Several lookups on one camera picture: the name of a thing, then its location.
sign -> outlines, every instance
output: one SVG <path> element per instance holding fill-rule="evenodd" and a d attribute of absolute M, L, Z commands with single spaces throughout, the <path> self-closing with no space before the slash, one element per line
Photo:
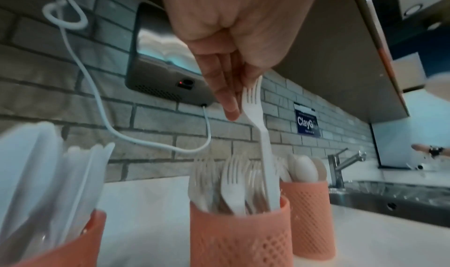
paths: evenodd
<path fill-rule="evenodd" d="M 297 123 L 297 132 L 320 137 L 320 129 L 317 124 L 317 112 L 314 109 L 294 103 L 295 119 Z"/>

power cord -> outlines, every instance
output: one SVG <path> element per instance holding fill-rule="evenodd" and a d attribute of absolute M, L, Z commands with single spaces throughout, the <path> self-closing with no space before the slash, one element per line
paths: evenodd
<path fill-rule="evenodd" d="M 77 12 L 77 14 L 80 16 L 80 21 L 71 23 L 71 22 L 66 22 L 63 20 L 62 7 L 65 7 L 68 4 L 70 4 L 70 6 L 72 6 L 74 8 L 74 10 Z M 53 13 L 55 11 L 57 13 L 58 18 L 56 18 L 53 15 Z M 106 112 L 105 112 L 105 108 L 103 107 L 102 99 L 100 97 L 100 93 L 98 92 L 97 86 L 95 85 L 94 80 L 92 79 L 92 76 L 89 74 L 89 72 L 87 71 L 84 64 L 81 62 L 81 60 L 78 58 L 78 56 L 73 51 L 72 47 L 70 46 L 69 40 L 67 38 L 66 29 L 81 30 L 81 29 L 84 29 L 87 27 L 88 19 L 86 17 L 86 14 L 83 12 L 83 10 L 78 6 L 78 4 L 74 0 L 55 0 L 55 2 L 48 3 L 47 5 L 44 6 L 42 8 L 42 13 L 44 14 L 44 17 L 47 20 L 49 20 L 51 23 L 57 25 L 60 28 L 61 36 L 64 41 L 64 45 L 66 46 L 70 56 L 74 59 L 75 63 L 78 65 L 81 72 L 84 74 L 84 77 L 88 81 L 89 87 L 91 88 L 92 93 L 94 94 L 94 98 L 95 98 L 98 110 L 100 112 L 100 117 L 102 119 L 102 122 L 106 126 L 106 129 L 108 131 L 110 131 L 110 133 L 117 136 L 118 138 L 121 138 L 123 140 L 129 141 L 129 142 L 132 142 L 132 143 L 135 143 L 138 145 L 149 146 L 149 147 L 165 149 L 165 150 L 171 150 L 171 151 L 175 151 L 178 153 L 185 153 L 185 154 L 197 153 L 197 152 L 205 149 L 210 144 L 210 142 L 211 142 L 211 127 L 210 127 L 210 121 L 208 120 L 208 115 L 206 113 L 205 106 L 203 106 L 202 108 L 203 108 L 203 115 L 204 115 L 205 121 L 206 121 L 206 129 L 207 129 L 207 133 L 208 133 L 208 139 L 206 140 L 205 144 L 203 144 L 202 146 L 200 146 L 199 148 L 196 148 L 196 149 L 183 149 L 183 148 L 175 147 L 172 145 L 165 145 L 165 144 L 160 144 L 160 143 L 151 142 L 151 141 L 144 141 L 141 139 L 126 136 L 126 135 L 118 132 L 116 129 L 114 129 L 108 121 L 108 118 L 107 118 Z"/>

utensil holder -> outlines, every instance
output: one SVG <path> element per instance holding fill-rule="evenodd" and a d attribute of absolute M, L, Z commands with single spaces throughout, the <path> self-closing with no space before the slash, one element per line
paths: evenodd
<path fill-rule="evenodd" d="M 190 203 L 191 267 L 292 267 L 290 205 L 237 217 L 210 214 Z"/>
<path fill-rule="evenodd" d="M 86 232 L 77 239 L 11 267 L 95 267 L 105 222 L 106 214 L 96 210 L 85 227 Z"/>
<path fill-rule="evenodd" d="M 294 255 L 313 260 L 329 260 L 335 257 L 328 182 L 281 182 L 280 188 L 281 194 L 291 203 Z"/>

chrome faucet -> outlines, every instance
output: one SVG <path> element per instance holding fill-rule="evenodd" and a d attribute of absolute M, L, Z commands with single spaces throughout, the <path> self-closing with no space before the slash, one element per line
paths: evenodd
<path fill-rule="evenodd" d="M 330 164 L 330 173 L 331 173 L 331 185 L 334 188 L 342 189 L 344 188 L 344 180 L 342 179 L 342 170 L 349 167 L 350 165 L 358 162 L 366 160 L 366 153 L 358 151 L 357 154 L 350 157 L 341 163 L 339 160 L 339 155 L 347 151 L 348 148 L 345 148 L 339 151 L 336 154 L 328 155 L 328 163 Z"/>

white countertop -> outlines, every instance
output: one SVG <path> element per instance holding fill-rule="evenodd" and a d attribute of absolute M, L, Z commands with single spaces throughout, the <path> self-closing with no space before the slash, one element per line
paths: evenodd
<path fill-rule="evenodd" d="M 109 183 L 99 267 L 188 267 L 188 178 Z M 295 267 L 447 267 L 450 229 L 332 206 L 337 255 Z"/>
<path fill-rule="evenodd" d="M 295 267 L 424 267 L 450 265 L 450 229 L 332 206 L 336 257 Z"/>

